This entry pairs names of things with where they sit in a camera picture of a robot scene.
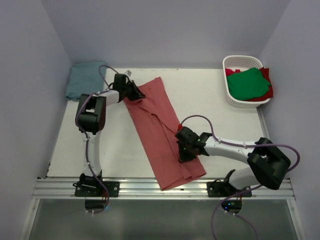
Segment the salmon red t shirt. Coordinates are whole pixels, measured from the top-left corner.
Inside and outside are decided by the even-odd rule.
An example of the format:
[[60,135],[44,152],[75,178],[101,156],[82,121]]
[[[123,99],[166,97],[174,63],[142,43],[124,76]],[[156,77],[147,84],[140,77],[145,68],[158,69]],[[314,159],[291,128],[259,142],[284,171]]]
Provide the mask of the salmon red t shirt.
[[124,100],[161,190],[172,189],[206,174],[198,158],[179,161],[175,134],[180,121],[160,77],[139,86],[145,98]]

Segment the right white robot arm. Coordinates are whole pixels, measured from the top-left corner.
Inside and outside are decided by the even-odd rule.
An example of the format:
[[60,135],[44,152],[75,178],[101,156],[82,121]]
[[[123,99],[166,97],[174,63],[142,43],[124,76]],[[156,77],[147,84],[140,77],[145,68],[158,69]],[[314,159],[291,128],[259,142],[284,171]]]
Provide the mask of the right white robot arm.
[[264,137],[256,142],[227,143],[222,139],[215,139],[208,132],[197,135],[186,126],[181,126],[175,137],[181,163],[192,162],[197,156],[204,155],[220,156],[248,165],[244,169],[230,170],[222,181],[213,185],[214,190],[227,197],[235,196],[254,185],[278,190],[291,165],[290,159]]

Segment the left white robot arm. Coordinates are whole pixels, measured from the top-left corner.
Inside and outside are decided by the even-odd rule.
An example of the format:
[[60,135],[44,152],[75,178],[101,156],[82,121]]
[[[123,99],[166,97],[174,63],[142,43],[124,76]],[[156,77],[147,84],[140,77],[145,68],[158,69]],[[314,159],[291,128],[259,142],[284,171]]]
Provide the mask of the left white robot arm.
[[100,137],[105,127],[108,106],[125,99],[133,102],[146,97],[130,76],[130,71],[116,73],[114,81],[106,90],[80,96],[75,124],[82,136],[84,164],[79,181],[73,184],[77,197],[107,197],[111,192],[102,177]]

